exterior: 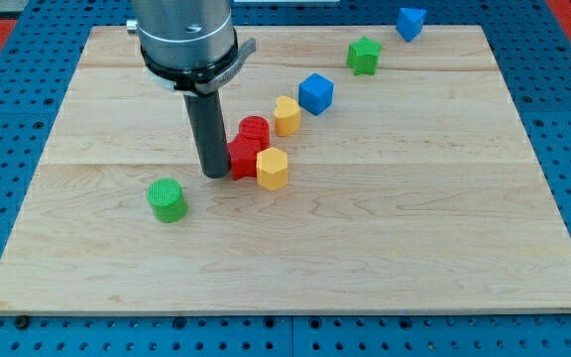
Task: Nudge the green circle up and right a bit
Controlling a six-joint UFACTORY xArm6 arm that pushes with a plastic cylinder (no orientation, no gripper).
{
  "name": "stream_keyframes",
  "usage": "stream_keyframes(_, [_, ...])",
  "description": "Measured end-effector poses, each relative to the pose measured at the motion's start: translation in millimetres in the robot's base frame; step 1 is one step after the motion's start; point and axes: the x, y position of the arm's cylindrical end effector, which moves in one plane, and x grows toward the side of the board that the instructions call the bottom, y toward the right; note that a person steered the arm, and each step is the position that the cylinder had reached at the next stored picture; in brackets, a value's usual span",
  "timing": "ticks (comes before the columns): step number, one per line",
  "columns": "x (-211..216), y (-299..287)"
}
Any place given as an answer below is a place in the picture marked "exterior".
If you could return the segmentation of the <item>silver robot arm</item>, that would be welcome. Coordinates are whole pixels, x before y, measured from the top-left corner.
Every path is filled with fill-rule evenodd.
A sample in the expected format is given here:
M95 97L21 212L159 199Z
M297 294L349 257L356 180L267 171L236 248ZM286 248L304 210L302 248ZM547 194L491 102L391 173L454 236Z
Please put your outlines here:
M202 172L230 171L219 89L256 41L238 42L228 0L132 0L140 52L153 78L183 96Z

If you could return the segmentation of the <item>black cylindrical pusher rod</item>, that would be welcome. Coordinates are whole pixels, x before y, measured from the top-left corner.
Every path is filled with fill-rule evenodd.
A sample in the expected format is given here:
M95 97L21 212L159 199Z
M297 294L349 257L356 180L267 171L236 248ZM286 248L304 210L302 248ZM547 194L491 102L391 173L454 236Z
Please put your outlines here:
M212 179L230 171L230 156L219 93L183 95L202 172Z

